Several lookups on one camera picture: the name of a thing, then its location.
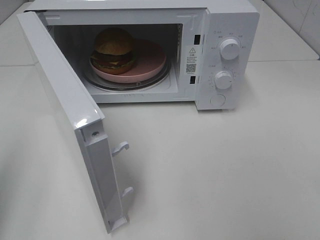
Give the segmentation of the white microwave oven body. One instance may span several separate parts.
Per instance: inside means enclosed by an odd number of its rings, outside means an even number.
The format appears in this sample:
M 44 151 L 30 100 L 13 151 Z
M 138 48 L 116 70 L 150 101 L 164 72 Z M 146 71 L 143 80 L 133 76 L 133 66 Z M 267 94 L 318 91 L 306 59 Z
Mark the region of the white microwave oven body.
M 23 13 L 35 12 L 97 103 L 194 102 L 198 110 L 232 109 L 255 37 L 259 12 L 247 0 L 36 0 Z M 160 83 L 140 90 L 108 91 L 90 84 L 83 75 L 95 36 L 117 27 L 134 38 L 158 43 L 170 60 Z M 225 60 L 219 44 L 224 38 L 240 41 L 238 57 Z M 185 74 L 185 47 L 199 45 L 197 74 Z M 228 89 L 218 89 L 214 76 L 231 73 Z M 212 96 L 225 96 L 221 107 Z

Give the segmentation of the round white door button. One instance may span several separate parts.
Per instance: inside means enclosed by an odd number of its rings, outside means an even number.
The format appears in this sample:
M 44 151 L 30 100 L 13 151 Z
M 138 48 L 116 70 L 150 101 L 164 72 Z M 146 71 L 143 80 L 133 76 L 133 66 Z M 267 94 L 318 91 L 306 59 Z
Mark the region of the round white door button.
M 210 99 L 210 104 L 215 108 L 222 107 L 225 104 L 226 97 L 223 94 L 215 94 Z

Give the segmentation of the white microwave door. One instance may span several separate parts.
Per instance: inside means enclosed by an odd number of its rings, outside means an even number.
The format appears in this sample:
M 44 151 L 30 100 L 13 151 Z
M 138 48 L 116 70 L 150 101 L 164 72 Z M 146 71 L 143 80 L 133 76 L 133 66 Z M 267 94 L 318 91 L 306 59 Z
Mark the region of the white microwave door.
M 65 58 L 44 21 L 33 11 L 18 14 L 18 22 L 31 51 L 46 96 L 65 143 L 81 153 L 106 228 L 111 233 L 127 223 L 122 199 L 132 187 L 119 191 L 114 157 L 129 149 L 123 141 L 109 145 L 104 114 Z

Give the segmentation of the upper white power knob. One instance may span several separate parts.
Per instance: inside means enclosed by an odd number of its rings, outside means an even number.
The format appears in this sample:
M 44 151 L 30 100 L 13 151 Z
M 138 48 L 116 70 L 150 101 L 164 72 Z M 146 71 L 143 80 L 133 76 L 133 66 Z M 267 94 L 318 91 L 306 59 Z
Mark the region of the upper white power knob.
M 241 43 L 236 37 L 224 38 L 219 44 L 219 53 L 225 60 L 233 60 L 240 54 Z

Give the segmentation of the lower white timer knob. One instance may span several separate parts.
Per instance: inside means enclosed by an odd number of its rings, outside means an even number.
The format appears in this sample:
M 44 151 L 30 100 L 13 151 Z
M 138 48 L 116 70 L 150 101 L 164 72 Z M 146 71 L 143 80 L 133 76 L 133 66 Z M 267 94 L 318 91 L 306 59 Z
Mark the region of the lower white timer knob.
M 214 84 L 217 89 L 226 90 L 232 86 L 233 76 L 229 71 L 220 71 L 214 76 Z

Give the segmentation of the pink plate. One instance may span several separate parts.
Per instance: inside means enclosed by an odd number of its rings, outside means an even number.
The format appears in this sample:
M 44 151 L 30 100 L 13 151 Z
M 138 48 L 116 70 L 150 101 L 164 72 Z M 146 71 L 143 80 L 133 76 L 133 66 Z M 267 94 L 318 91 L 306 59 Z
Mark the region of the pink plate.
M 102 79 L 113 83 L 131 84 L 156 76 L 165 66 L 167 55 L 163 48 L 150 40 L 137 39 L 134 47 L 135 62 L 126 72 L 111 74 L 90 63 L 92 70 Z

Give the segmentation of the glass microwave turntable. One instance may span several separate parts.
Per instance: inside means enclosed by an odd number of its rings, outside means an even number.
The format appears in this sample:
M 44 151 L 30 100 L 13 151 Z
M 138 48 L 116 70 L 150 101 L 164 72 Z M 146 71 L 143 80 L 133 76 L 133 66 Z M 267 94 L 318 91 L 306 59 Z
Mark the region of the glass microwave turntable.
M 135 62 L 130 70 L 109 74 L 95 68 L 92 61 L 82 67 L 82 74 L 91 85 L 105 90 L 126 92 L 144 89 L 163 81 L 170 72 L 171 62 L 161 45 L 139 39 L 133 52 Z

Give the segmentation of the burger with sesame bun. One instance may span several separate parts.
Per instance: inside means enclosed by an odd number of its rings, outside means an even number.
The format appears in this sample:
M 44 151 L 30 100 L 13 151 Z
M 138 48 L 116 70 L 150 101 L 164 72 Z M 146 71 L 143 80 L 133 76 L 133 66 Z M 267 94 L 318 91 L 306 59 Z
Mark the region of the burger with sesame bun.
M 126 30 L 110 27 L 94 39 L 91 64 L 98 70 L 119 75 L 128 72 L 135 64 L 135 39 Z

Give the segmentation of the white warning label sticker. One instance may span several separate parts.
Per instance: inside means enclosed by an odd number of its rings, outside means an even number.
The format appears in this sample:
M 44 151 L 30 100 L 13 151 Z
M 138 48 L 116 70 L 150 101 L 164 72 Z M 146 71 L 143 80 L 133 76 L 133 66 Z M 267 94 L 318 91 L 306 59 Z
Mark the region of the white warning label sticker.
M 194 75 L 198 73 L 199 45 L 187 45 L 184 49 L 184 73 Z

